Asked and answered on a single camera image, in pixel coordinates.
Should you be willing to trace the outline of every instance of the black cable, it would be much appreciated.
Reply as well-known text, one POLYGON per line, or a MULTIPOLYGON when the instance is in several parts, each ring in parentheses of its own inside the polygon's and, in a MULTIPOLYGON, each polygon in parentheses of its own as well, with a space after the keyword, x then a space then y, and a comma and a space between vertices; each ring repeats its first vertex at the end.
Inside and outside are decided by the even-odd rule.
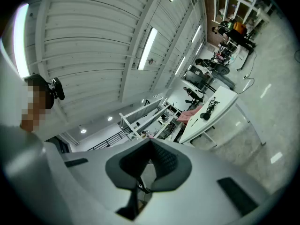
POLYGON ((237 93, 237 92, 235 91, 238 95, 239 95, 239 94, 242 94, 242 93, 245 92, 245 91, 247 91, 247 90, 248 90, 249 88, 251 88, 251 87, 253 86, 253 84, 255 83, 255 79, 252 78, 252 77, 249 77, 249 76, 251 75, 251 73, 252 73, 252 70, 253 70, 253 67, 254 67, 254 61, 255 61, 255 59, 256 59, 256 57, 257 57, 257 54, 256 54, 255 51, 254 51, 254 53, 255 53, 255 58, 253 59, 253 64, 252 64, 251 71, 250 71, 248 77, 245 78, 245 79, 249 79, 249 80, 253 79, 253 83, 252 83, 249 87, 247 87, 244 91, 242 91, 242 92, 240 92, 240 93, 237 93))
POLYGON ((215 106, 220 103, 218 101, 215 100, 211 100, 210 103, 208 104, 208 108, 206 109, 206 113, 208 113, 209 115, 211 115, 211 112, 215 109, 215 106))
POLYGON ((296 60, 297 62, 300 62, 299 60, 296 59, 296 53, 299 52, 299 51, 300 51, 300 49, 297 50, 297 51, 295 51, 295 54, 294 54, 294 58, 295 58, 295 60, 296 60))

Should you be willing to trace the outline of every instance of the floor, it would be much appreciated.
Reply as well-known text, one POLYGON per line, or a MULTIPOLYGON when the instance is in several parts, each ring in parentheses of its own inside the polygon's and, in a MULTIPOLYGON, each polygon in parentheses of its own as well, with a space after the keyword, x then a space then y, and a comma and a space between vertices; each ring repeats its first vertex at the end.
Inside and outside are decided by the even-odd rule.
MULTIPOLYGON (((243 70, 231 69, 228 77, 267 137, 260 144, 251 124, 233 107, 207 133, 218 143, 198 137, 192 144, 242 167, 270 193, 289 182, 300 158, 300 64, 294 53, 300 49, 285 18, 274 12, 255 39, 257 47, 243 70), (253 80, 243 79, 250 73, 253 80)), ((214 81, 216 89, 220 83, 214 81)))

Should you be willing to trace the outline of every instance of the headphones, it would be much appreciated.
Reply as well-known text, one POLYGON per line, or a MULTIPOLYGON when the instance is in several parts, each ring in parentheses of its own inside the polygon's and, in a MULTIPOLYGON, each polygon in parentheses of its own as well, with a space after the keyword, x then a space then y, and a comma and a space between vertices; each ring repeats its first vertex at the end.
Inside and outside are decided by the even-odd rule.
POLYGON ((41 90, 46 93, 46 109, 53 107, 54 100, 59 98, 60 100, 65 99, 64 90, 60 80, 55 77, 52 79, 52 82, 46 82, 46 80, 40 74, 33 74, 31 76, 25 77, 24 81, 31 86, 39 86, 41 90))

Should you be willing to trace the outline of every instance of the desk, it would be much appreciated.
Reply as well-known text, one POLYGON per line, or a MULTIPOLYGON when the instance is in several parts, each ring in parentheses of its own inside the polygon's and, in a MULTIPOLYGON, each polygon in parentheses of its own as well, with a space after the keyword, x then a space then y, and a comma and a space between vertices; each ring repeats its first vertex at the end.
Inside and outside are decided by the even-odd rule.
POLYGON ((210 127, 212 127, 216 122, 218 122, 229 110, 230 108, 236 105, 238 110, 243 114, 246 118, 247 122, 251 122, 252 126, 254 127, 259 139, 261 140, 262 145, 266 143, 266 139, 259 128, 256 121, 252 118, 251 114, 249 113, 246 105, 242 102, 239 96, 224 87, 219 87, 218 90, 214 93, 214 95, 203 105, 203 107, 188 121, 186 129, 179 141, 179 143, 186 143, 191 141, 192 139, 196 138, 197 136, 203 134, 209 140, 211 140, 215 146, 217 143, 205 132, 210 127), (214 111, 212 111, 210 119, 208 121, 200 118, 201 113, 205 113, 208 105, 213 98, 220 102, 216 105, 214 111))

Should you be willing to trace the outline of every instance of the ceiling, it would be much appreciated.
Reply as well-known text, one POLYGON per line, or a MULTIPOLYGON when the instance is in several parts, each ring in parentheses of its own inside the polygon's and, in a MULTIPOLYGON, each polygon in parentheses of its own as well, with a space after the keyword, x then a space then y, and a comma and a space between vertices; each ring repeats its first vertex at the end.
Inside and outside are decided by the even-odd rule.
POLYGON ((176 76, 206 38, 203 0, 26 2, 30 72, 59 78, 65 93, 37 131, 44 140, 168 89, 183 57, 176 76), (140 71, 136 65, 151 27, 158 30, 148 56, 154 63, 140 71))

